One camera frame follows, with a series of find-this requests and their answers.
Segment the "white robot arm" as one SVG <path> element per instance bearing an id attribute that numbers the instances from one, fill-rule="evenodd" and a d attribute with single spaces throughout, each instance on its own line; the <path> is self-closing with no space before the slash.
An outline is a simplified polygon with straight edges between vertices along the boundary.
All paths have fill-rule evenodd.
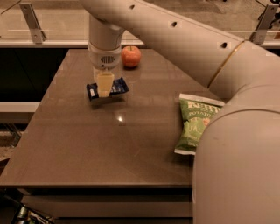
<path id="1" fill-rule="evenodd" d="M 280 224 L 280 59 L 242 38 L 142 0 L 80 0 L 90 46 L 124 29 L 225 101 L 193 168 L 193 224 Z"/>

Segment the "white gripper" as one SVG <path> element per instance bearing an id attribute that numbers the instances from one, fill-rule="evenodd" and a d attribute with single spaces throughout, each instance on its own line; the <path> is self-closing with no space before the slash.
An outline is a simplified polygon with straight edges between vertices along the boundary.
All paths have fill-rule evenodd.
<path id="1" fill-rule="evenodd" d="M 109 97 L 115 75 L 109 70 L 115 68 L 121 61 L 121 47 L 114 50 L 101 50 L 91 43 L 88 44 L 88 56 L 95 68 L 94 80 L 97 92 L 101 98 Z"/>

